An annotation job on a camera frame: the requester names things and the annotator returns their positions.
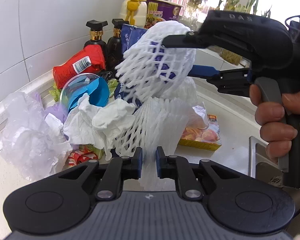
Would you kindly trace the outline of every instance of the sink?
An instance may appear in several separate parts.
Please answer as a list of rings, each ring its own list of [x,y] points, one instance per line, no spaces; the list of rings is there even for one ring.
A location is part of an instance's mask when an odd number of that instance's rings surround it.
[[[249,176],[282,188],[293,198],[296,210],[300,208],[300,189],[282,187],[282,171],[266,155],[266,144],[253,136],[249,138]],[[293,237],[300,234],[300,214],[286,230]]]

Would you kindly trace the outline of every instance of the white foam net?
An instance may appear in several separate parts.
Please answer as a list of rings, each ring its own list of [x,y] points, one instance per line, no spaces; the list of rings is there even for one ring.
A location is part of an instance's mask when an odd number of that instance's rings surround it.
[[[149,98],[136,112],[135,122],[115,142],[116,153],[132,156],[136,147],[142,147],[143,162],[140,185],[145,190],[170,189],[157,177],[155,152],[162,146],[166,155],[174,154],[192,108],[174,98]]]
[[[116,66],[117,77],[124,84],[126,98],[169,98],[192,68],[196,49],[165,48],[168,35],[185,34],[190,29],[177,21],[158,22],[124,54]]]

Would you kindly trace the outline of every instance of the glass jar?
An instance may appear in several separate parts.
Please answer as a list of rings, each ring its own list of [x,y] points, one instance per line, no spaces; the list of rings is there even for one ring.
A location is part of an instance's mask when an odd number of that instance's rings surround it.
[[[198,17],[206,1],[207,0],[188,0],[183,16],[179,22],[188,26],[192,31],[197,31],[201,26],[201,23],[198,23]]]

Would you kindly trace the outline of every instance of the white bottle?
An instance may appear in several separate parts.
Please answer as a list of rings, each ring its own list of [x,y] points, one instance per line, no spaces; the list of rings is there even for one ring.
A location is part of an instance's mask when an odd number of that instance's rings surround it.
[[[121,6],[119,18],[129,21],[130,25],[144,28],[147,10],[146,0],[125,0]]]

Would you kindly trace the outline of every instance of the crumpled tissue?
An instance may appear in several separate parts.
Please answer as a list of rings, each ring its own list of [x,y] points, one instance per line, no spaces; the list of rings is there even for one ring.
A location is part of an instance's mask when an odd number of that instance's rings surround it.
[[[23,92],[8,95],[3,104],[9,115],[2,134],[3,158],[30,181],[60,172],[72,151],[61,121],[45,116],[42,103]]]
[[[70,111],[63,131],[72,144],[92,144],[104,149],[106,160],[110,160],[109,150],[113,148],[115,138],[133,125],[134,110],[133,104],[122,99],[116,99],[105,107],[91,105],[89,95],[85,93]]]

